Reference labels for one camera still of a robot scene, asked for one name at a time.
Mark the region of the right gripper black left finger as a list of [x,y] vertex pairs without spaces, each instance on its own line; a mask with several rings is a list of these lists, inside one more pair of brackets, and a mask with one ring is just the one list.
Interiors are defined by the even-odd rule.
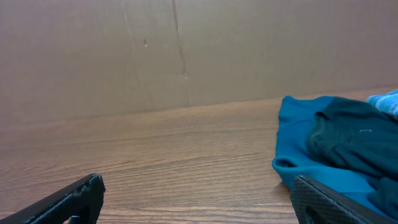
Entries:
[[90,174],[1,220],[1,224],[96,224],[104,202],[103,178]]

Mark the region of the medium blue denim jeans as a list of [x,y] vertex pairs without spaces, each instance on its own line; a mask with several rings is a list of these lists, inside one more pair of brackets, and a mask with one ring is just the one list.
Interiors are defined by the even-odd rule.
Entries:
[[387,113],[394,119],[397,119],[398,90],[390,91],[382,95],[369,96],[367,102],[373,105],[379,111]]

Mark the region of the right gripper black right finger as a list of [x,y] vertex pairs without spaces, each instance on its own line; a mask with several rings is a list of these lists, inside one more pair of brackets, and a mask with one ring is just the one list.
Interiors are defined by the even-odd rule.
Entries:
[[300,224],[397,224],[304,175],[294,178],[290,200]]

